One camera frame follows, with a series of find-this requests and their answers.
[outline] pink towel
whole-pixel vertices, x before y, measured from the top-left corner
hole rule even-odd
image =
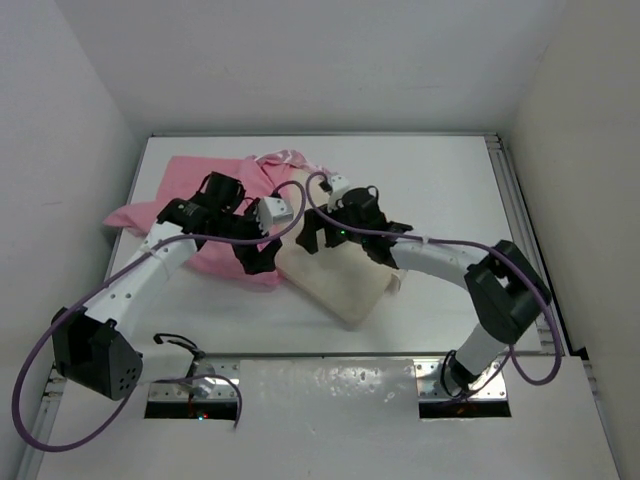
[[[173,157],[158,188],[156,199],[152,202],[125,205],[109,215],[104,224],[112,227],[125,227],[134,235],[146,235],[154,224],[160,211],[174,198],[190,198],[200,186],[202,179],[216,171],[242,182],[247,197],[270,195],[276,186],[288,180],[296,169],[308,172],[319,168],[295,150],[251,156],[245,159],[222,159],[206,157]],[[238,208],[242,213],[248,202]],[[201,272],[213,273],[225,278],[238,278],[264,285],[277,285],[280,275],[277,272],[247,275],[235,258],[231,245],[207,242],[202,250],[189,260],[188,265]]]

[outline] purple cable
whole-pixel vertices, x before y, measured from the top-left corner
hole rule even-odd
[[[311,208],[313,208],[315,210],[315,212],[318,214],[318,216],[320,216],[327,223],[330,223],[331,225],[334,225],[335,227],[341,228],[343,230],[347,230],[349,232],[358,233],[360,235],[380,235],[380,236],[384,236],[384,237],[407,238],[409,240],[416,240],[416,241],[419,241],[419,242],[424,242],[425,241],[425,239],[423,237],[420,237],[418,235],[411,235],[411,234],[405,234],[405,233],[389,233],[389,232],[385,232],[385,231],[382,231],[382,230],[367,230],[367,229],[356,228],[356,227],[352,227],[352,226],[349,226],[349,225],[345,225],[344,223],[341,223],[341,222],[338,222],[338,221],[334,220],[333,218],[331,218],[328,215],[326,215],[322,210],[320,210],[320,208],[315,204],[315,202],[313,201],[313,198],[311,198],[311,195],[309,194],[309,192],[311,191],[311,180],[313,180],[314,178],[317,178],[317,177],[323,177],[325,180],[327,180],[327,175],[324,172],[315,172],[315,173],[312,173],[311,175],[309,175],[309,177],[307,178],[307,181],[306,181],[306,185],[305,185],[306,190],[307,190],[307,197],[308,197],[308,200],[309,200],[309,205],[311,205]],[[533,379],[533,378],[529,377],[529,375],[527,375],[527,373],[522,369],[522,366],[520,365],[520,363],[518,362],[518,360],[516,358],[516,354],[515,354],[515,350],[513,348],[513,345],[509,346],[509,354],[505,357],[505,359],[511,358],[512,361],[513,361],[513,366],[518,371],[520,376],[522,376],[522,378],[527,383],[530,383],[531,385],[546,385],[549,382],[553,381],[553,379],[556,378],[556,376],[558,375],[558,371],[560,370],[560,366],[562,364],[562,354],[563,354],[563,352],[562,352],[562,340],[560,339],[560,332],[558,331],[558,327],[556,326],[555,322],[553,321],[553,318],[551,316],[551,310],[550,310],[549,306],[546,304],[546,302],[544,301],[544,298],[542,297],[542,294],[538,291],[538,289],[533,284],[533,282],[531,282],[531,280],[529,280],[529,278],[527,278],[527,276],[524,274],[524,272],[522,272],[522,270],[520,270],[517,265],[515,265],[511,260],[509,260],[506,256],[504,256],[502,253],[497,251],[495,248],[489,247],[489,246],[484,245],[482,243],[471,242],[471,241],[466,241],[466,240],[441,240],[441,239],[435,239],[435,238],[429,238],[429,239],[427,239],[427,242],[428,243],[432,243],[434,245],[461,245],[461,246],[479,248],[481,250],[484,250],[484,251],[488,252],[489,254],[493,255],[498,260],[500,260],[500,262],[502,262],[504,265],[506,265],[507,268],[509,268],[518,277],[518,279],[522,283],[524,283],[524,285],[533,294],[533,296],[534,296],[534,298],[536,300],[536,303],[538,304],[538,306],[540,307],[540,310],[544,314],[545,320],[549,324],[549,329],[551,330],[551,336],[553,337],[553,346],[554,346],[554,349],[555,349],[555,359],[554,359],[553,367],[551,368],[551,372],[549,373],[549,375],[547,375],[546,377],[544,377],[544,378],[542,378],[540,380],[536,380],[536,379]]]
[[[159,248],[164,247],[165,245],[168,245],[169,243],[177,242],[180,240],[205,240],[205,241],[212,241],[212,242],[228,243],[231,245],[260,245],[262,243],[271,242],[272,240],[277,240],[278,238],[290,232],[293,229],[293,227],[295,227],[295,225],[302,219],[305,211],[306,195],[305,195],[304,187],[299,182],[296,182],[294,180],[289,180],[287,182],[280,184],[275,191],[278,192],[280,191],[280,189],[288,185],[293,185],[300,190],[300,193],[301,193],[300,211],[297,213],[296,217],[293,219],[293,221],[289,225],[287,225],[285,228],[283,228],[281,231],[279,231],[274,235],[270,235],[265,238],[258,238],[254,240],[237,240],[234,238],[214,237],[209,235],[176,235],[175,237],[167,238],[166,240],[159,242],[157,245],[152,247],[151,250],[157,250]],[[27,358],[25,359],[24,363],[22,364],[22,367],[20,368],[20,371],[18,372],[18,377],[16,378],[16,383],[13,387],[13,393],[11,395],[11,417],[13,419],[13,424],[16,427],[16,431],[18,432],[18,435],[20,435],[22,439],[31,447],[37,450],[42,450],[44,452],[52,452],[52,453],[67,452],[69,450],[73,450],[75,448],[81,447],[82,445],[85,445],[89,443],[91,440],[93,440],[94,438],[96,438],[111,423],[113,423],[113,421],[116,419],[116,417],[120,414],[120,412],[126,405],[127,401],[129,400],[129,396],[125,397],[124,400],[122,400],[120,405],[118,405],[118,407],[111,414],[111,416],[101,426],[99,426],[93,433],[90,433],[89,435],[87,435],[85,438],[81,440],[78,440],[73,443],[68,443],[66,445],[47,445],[46,443],[40,442],[37,438],[31,435],[31,433],[29,433],[29,430],[27,430],[27,428],[25,427],[24,422],[22,421],[22,416],[20,414],[20,396],[22,395],[22,388],[24,387],[24,381],[27,377],[27,373],[29,372],[29,369],[31,368],[31,365],[33,364],[33,361],[35,360],[36,356],[38,355],[38,353],[40,353],[40,350],[42,350],[42,347],[44,347],[44,345],[47,343],[47,340],[49,340],[49,337],[51,337],[53,333],[58,328],[60,328],[60,326],[64,322],[66,322],[69,319],[69,316],[73,312],[75,312],[80,307],[82,307],[85,303],[87,303],[89,300],[95,297],[102,290],[109,287],[109,285],[111,285],[113,282],[119,280],[120,278],[122,278],[123,276],[131,272],[133,269],[135,269],[138,265],[140,265],[150,256],[151,256],[151,252],[144,253],[143,255],[138,257],[136,260],[131,262],[129,265],[125,266],[122,270],[120,270],[119,272],[115,273],[114,275],[106,279],[101,285],[99,285],[98,287],[93,289],[91,292],[86,294],[76,303],[71,305],[71,307],[69,307],[69,309],[67,309],[62,315],[60,315],[51,324],[51,326],[42,334],[42,336],[38,339],[36,344],[33,346],[31,351],[27,355]]]
[[[194,375],[192,377],[158,380],[156,381],[156,383],[183,383],[191,382],[193,380],[199,380],[201,378],[215,378],[216,380],[222,380],[223,382],[228,383],[229,386],[235,390],[236,397],[238,398],[238,408],[236,409],[236,419],[233,422],[233,428],[237,428],[238,422],[240,421],[240,415],[242,415],[242,393],[240,393],[240,389],[237,387],[237,385],[224,375],[217,375],[215,373],[202,373],[199,375]]]

